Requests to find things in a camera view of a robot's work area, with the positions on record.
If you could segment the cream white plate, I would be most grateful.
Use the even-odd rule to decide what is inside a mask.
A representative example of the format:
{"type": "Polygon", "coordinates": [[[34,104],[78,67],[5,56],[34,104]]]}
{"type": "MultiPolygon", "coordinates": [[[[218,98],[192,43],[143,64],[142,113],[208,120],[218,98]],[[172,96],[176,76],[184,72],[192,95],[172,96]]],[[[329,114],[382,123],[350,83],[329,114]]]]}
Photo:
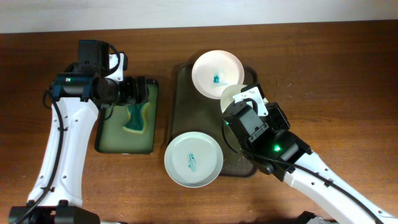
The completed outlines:
{"type": "Polygon", "coordinates": [[[240,90],[242,88],[244,88],[245,86],[250,86],[250,87],[258,86],[261,89],[261,87],[260,87],[260,85],[258,83],[255,83],[255,84],[252,84],[252,85],[231,85],[231,86],[227,87],[222,92],[221,99],[220,99],[220,106],[221,106],[221,112],[222,113],[224,113],[226,111],[227,107],[231,103],[235,103],[234,99],[233,99],[233,95],[235,93],[239,93],[240,90]]]}

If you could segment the green and yellow sponge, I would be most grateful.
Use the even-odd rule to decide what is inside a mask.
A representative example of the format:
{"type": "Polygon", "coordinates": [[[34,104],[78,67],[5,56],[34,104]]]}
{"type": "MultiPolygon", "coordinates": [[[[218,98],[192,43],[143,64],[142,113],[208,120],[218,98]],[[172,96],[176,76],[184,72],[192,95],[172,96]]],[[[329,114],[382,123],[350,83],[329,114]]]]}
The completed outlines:
{"type": "Polygon", "coordinates": [[[149,105],[149,102],[138,105],[129,105],[127,107],[127,115],[129,119],[123,126],[123,130],[134,134],[143,134],[147,128],[146,112],[149,105]]]}

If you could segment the pale grey plate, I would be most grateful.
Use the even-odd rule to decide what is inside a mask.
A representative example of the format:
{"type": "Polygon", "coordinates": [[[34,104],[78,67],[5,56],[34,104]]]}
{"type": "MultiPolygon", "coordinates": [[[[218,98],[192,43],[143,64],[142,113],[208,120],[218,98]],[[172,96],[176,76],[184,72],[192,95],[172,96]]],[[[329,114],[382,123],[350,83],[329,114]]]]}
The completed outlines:
{"type": "Polygon", "coordinates": [[[223,152],[217,141],[197,131],[173,138],[164,155],[164,166],[169,177],[187,188],[212,183],[219,176],[223,161],[223,152]]]}

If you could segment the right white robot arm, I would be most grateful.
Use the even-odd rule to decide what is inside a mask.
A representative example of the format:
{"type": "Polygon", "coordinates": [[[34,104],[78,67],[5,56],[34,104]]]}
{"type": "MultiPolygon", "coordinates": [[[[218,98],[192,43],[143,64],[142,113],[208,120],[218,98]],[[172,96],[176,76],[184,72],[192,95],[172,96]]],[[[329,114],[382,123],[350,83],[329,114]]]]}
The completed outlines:
{"type": "Polygon", "coordinates": [[[237,139],[243,156],[259,171],[312,199],[338,223],[397,223],[336,175],[296,134],[278,103],[258,83],[231,85],[221,94],[222,124],[237,139]]]}

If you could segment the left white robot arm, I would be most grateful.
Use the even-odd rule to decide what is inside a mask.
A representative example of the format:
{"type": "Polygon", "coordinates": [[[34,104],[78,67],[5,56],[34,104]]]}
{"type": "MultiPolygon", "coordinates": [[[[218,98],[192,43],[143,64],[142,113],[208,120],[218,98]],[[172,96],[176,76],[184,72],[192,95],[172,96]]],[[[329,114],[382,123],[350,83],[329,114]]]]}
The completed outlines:
{"type": "Polygon", "coordinates": [[[128,57],[101,40],[80,40],[78,60],[60,72],[44,93],[51,101],[52,125],[39,176],[24,206],[9,223],[101,223],[83,209],[82,174],[88,141],[100,110],[127,108],[124,129],[147,129],[149,88],[145,77],[124,77],[128,57]]]}

